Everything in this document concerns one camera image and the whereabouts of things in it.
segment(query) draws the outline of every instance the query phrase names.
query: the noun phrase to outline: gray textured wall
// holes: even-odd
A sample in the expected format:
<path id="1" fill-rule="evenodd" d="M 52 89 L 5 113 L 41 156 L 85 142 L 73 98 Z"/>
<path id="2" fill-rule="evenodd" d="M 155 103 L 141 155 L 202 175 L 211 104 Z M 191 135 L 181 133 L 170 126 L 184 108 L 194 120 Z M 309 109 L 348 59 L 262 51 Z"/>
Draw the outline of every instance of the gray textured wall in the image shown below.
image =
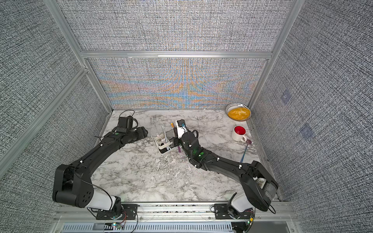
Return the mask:
<path id="1" fill-rule="evenodd" d="M 87 153 L 107 112 L 83 77 L 0 180 L 0 232 L 47 232 L 59 204 L 54 172 Z"/>
<path id="2" fill-rule="evenodd" d="M 271 51 L 292 0 L 57 0 L 83 50 Z"/>
<path id="3" fill-rule="evenodd" d="M 0 13 L 2 156 L 80 65 L 42 0 L 2 1 Z M 48 231 L 54 171 L 94 146 L 106 115 L 83 77 L 0 179 L 0 232 Z"/>
<path id="4" fill-rule="evenodd" d="M 303 5 L 253 121 L 304 232 L 373 232 L 373 6 Z"/>
<path id="5" fill-rule="evenodd" d="M 42 0 L 0 3 L 0 157 L 79 68 Z"/>

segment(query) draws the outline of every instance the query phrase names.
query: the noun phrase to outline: marble countertop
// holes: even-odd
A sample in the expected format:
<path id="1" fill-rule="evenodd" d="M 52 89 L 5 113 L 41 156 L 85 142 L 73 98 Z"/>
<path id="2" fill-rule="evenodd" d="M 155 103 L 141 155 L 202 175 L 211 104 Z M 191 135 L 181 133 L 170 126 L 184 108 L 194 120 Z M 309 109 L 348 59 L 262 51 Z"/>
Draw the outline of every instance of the marble countertop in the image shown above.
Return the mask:
<path id="1" fill-rule="evenodd" d="M 114 111 L 104 134 L 111 131 L 122 111 Z M 130 111 L 122 114 L 128 116 Z M 234 180 L 212 171 L 196 169 L 182 151 L 161 155 L 153 138 L 171 129 L 171 122 L 184 119 L 189 130 L 199 132 L 199 143 L 222 157 L 240 161 L 245 142 L 231 138 L 235 125 L 246 122 L 230 119 L 223 110 L 149 110 L 134 114 L 148 137 L 127 144 L 109 156 L 92 175 L 92 183 L 122 201 L 226 201 L 235 192 L 243 191 Z M 244 163 L 259 161 L 254 145 L 248 147 Z"/>

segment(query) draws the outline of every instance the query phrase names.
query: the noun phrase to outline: colorful textured backdrop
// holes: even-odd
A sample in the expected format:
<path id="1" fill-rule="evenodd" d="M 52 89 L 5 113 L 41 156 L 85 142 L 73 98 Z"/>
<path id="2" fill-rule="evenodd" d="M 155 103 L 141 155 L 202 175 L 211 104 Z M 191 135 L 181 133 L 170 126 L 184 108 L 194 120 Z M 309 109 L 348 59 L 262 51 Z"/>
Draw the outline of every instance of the colorful textured backdrop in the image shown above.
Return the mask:
<path id="1" fill-rule="evenodd" d="M 373 232 L 372 1 L 307 0 L 253 108 L 303 232 Z"/>
<path id="2" fill-rule="evenodd" d="M 265 59 L 89 59 L 114 108 L 247 104 Z"/>
<path id="3" fill-rule="evenodd" d="M 57 0 L 83 50 L 271 51 L 292 0 Z"/>

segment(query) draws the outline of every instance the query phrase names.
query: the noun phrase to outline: patterned bowl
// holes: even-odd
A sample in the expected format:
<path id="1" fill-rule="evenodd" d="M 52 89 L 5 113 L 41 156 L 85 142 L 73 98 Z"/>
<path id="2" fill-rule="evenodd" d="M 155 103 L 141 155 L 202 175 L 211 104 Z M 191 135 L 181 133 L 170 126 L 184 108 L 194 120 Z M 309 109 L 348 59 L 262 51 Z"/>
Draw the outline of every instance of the patterned bowl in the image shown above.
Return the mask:
<path id="1" fill-rule="evenodd" d="M 248 107 L 246 107 L 243 104 L 239 104 L 239 103 L 228 104 L 227 107 L 225 108 L 225 113 L 227 114 L 227 116 L 228 116 L 228 112 L 230 112 L 232 109 L 235 109 L 235 108 L 247 108 L 248 110 L 250 110 Z M 248 119 L 250 119 L 250 117 L 251 117 L 251 111 L 250 111 L 250 115 L 246 119 L 243 119 L 243 120 L 235 120 L 233 118 L 231 118 L 231 119 L 235 120 L 235 121 L 238 121 L 238 122 L 244 122 L 244 121 L 247 121 Z"/>

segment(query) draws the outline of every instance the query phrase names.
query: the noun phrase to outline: mug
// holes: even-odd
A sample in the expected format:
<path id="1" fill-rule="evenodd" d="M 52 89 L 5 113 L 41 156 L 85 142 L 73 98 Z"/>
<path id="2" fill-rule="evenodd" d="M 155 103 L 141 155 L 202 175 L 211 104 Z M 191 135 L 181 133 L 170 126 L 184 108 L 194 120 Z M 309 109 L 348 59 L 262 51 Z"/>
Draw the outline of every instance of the mug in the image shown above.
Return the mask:
<path id="1" fill-rule="evenodd" d="M 235 141 L 246 142 L 247 137 L 245 136 L 245 134 L 246 134 L 246 129 L 244 127 L 240 126 L 240 125 L 236 125 L 233 128 L 232 138 Z"/>

